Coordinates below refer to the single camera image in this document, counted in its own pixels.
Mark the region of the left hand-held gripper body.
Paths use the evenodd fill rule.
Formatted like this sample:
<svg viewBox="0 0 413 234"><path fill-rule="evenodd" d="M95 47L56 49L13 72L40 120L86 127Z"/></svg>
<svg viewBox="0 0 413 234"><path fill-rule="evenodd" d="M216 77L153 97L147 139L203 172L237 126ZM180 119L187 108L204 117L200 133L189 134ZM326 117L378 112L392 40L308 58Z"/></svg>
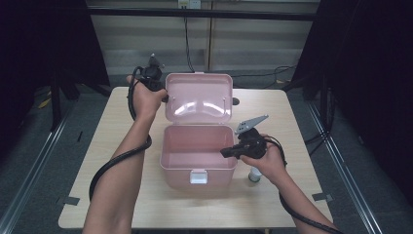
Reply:
<svg viewBox="0 0 413 234"><path fill-rule="evenodd" d="M148 65L146 67L139 67L138 70L140 74L139 81L150 91L158 92L165 87L161 82L163 75L161 64L154 54L150 56Z"/></svg>

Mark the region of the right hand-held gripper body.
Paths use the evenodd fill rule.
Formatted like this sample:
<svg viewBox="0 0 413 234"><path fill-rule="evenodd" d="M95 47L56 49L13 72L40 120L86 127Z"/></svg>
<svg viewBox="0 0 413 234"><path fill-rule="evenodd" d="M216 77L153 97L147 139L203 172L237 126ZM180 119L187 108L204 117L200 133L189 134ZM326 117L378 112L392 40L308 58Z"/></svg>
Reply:
<svg viewBox="0 0 413 234"><path fill-rule="evenodd" d="M268 114L258 116L249 120L241 121L235 130L238 136L239 144L237 145L236 157L241 155L260 159L266 153L266 141L263 136L255 129L259 123L263 122L269 117Z"/></svg>

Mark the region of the small white bottle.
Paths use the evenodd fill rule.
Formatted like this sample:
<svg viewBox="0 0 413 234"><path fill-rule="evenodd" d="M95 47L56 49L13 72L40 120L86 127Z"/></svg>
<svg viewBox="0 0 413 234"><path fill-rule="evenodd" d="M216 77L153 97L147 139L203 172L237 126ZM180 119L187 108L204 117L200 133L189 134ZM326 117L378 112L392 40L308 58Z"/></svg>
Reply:
<svg viewBox="0 0 413 234"><path fill-rule="evenodd" d="M261 179L261 176L261 172L257 168L252 167L249 171L248 179L252 182L258 182Z"/></svg>

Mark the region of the pink plastic storage box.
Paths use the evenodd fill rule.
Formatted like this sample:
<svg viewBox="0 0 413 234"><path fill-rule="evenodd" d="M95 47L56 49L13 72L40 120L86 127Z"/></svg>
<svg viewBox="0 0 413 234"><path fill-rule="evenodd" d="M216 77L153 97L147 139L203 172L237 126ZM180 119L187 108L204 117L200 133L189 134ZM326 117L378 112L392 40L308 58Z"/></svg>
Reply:
<svg viewBox="0 0 413 234"><path fill-rule="evenodd" d="M233 80L227 74L172 73L166 78L169 100L160 166L175 188L226 186L238 160L220 150L235 144Z"/></svg>

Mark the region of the person's left hand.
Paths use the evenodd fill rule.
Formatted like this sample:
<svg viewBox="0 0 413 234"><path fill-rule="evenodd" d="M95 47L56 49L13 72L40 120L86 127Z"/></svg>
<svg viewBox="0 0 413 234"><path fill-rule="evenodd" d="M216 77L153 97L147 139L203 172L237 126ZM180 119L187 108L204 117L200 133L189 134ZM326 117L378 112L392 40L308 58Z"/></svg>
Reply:
<svg viewBox="0 0 413 234"><path fill-rule="evenodd" d="M131 75L127 77L128 83L133 88L132 93L132 110L135 116L134 121L140 120L154 120L157 111L161 106L162 99L165 98L168 92L161 89L157 92L152 92L147 89L141 82L133 79Z"/></svg>

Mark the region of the person's right hand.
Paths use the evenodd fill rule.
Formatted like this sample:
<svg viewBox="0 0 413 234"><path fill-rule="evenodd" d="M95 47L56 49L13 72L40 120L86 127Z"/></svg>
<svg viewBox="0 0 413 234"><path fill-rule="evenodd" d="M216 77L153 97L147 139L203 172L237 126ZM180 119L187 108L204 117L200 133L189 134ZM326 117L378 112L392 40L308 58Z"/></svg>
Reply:
<svg viewBox="0 0 413 234"><path fill-rule="evenodd" d="M260 159L241 156L241 160L258 169L258 171L269 179L278 189L287 182L288 173L284 164L282 148L271 136L263 135L266 140L266 153Z"/></svg>

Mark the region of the black horizontal bar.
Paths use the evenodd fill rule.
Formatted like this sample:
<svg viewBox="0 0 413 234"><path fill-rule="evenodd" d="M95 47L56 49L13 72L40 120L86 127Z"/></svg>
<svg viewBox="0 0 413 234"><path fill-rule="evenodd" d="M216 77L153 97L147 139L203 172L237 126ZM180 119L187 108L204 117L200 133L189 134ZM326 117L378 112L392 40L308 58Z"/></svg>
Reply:
<svg viewBox="0 0 413 234"><path fill-rule="evenodd" d="M176 17L205 19L237 19L237 20L294 20L315 21L317 14L275 13L275 12L242 12L221 10L183 10L183 9L132 9L89 7L90 15L99 16L134 16L134 17Z"/></svg>

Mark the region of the black metal stand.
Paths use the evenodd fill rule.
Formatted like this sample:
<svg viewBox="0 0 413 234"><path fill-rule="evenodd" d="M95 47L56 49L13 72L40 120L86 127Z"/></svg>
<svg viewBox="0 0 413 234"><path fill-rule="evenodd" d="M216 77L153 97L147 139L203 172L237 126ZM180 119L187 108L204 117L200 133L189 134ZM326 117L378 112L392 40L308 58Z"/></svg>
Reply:
<svg viewBox="0 0 413 234"><path fill-rule="evenodd" d="M312 101L308 105L319 131L315 136L305 140L306 145L314 142L317 144L309 153L310 156L313 156L323 144L329 142L334 122L335 100L328 88L328 81L325 75L322 76L320 81L319 105L315 105Z"/></svg>

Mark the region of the grey tape piece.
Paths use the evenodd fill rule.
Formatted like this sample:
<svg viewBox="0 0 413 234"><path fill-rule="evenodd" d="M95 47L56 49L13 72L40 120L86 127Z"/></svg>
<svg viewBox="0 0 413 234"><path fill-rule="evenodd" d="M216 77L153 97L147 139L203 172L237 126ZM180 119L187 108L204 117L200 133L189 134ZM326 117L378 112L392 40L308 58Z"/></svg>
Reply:
<svg viewBox="0 0 413 234"><path fill-rule="evenodd" d="M312 195L313 199L317 201L325 201L325 202L331 202L333 201L333 197L331 194L325 194L323 192L321 193L316 193Z"/></svg>
<svg viewBox="0 0 413 234"><path fill-rule="evenodd" d="M56 200L56 203L61 206L65 206L65 205L77 206L79 202L80 202L79 198L70 197L70 196L58 197Z"/></svg>

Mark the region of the dark curtain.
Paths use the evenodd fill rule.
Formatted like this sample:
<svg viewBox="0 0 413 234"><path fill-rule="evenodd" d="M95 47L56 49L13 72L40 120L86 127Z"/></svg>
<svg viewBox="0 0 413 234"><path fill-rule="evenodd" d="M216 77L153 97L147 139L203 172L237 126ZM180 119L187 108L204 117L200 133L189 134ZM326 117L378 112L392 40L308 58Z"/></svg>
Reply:
<svg viewBox="0 0 413 234"><path fill-rule="evenodd" d="M413 206L413 0L319 0L293 79L331 89Z"/></svg>
<svg viewBox="0 0 413 234"><path fill-rule="evenodd" d="M0 159L45 86L68 99L78 84L110 84L86 0L0 0Z"/></svg>

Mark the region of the white wall power outlet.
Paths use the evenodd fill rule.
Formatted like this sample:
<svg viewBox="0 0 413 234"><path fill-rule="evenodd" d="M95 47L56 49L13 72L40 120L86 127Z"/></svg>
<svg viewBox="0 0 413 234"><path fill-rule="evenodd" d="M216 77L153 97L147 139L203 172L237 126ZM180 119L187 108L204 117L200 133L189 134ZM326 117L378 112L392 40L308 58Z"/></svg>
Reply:
<svg viewBox="0 0 413 234"><path fill-rule="evenodd" d="M179 9L200 10L202 8L201 0L177 0Z"/></svg>

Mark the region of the metal floor rail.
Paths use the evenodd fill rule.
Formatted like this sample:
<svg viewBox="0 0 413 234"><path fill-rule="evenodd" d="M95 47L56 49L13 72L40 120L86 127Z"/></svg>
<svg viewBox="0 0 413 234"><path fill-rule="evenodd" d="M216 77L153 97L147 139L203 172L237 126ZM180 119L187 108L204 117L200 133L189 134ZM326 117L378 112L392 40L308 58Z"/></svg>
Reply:
<svg viewBox="0 0 413 234"><path fill-rule="evenodd" d="M365 200L365 197L361 193L357 182L355 181L353 174L347 166L346 161L338 149L333 137L327 132L326 128L322 124L317 107L311 102L308 103L308 107L321 135L322 141L338 171L339 176L343 180L346 190L348 191L368 234L384 234L375 214L372 212L370 206Z"/></svg>
<svg viewBox="0 0 413 234"><path fill-rule="evenodd" d="M0 219L0 234L12 234L24 207L31 196L33 187L40 178L41 173L44 171L44 168L49 161L62 132L65 129L67 119L73 112L73 109L73 106L68 107L66 112L63 114L62 119L58 122L56 128L49 133L47 140L38 153L37 158L20 186L18 193Z"/></svg>

